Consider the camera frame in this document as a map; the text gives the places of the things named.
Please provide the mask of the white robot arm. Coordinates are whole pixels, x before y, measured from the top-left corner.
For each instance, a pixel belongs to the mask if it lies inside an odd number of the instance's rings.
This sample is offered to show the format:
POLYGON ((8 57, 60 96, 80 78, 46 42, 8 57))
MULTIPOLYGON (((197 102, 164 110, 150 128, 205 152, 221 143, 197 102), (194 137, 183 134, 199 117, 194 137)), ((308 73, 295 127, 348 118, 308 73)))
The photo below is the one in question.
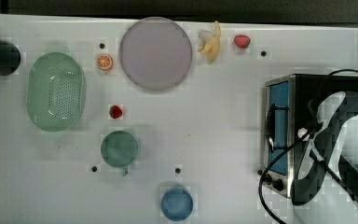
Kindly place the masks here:
POLYGON ((292 204, 314 199, 326 175, 335 177, 358 202, 358 92, 340 91, 323 100, 316 124, 295 168, 292 204))

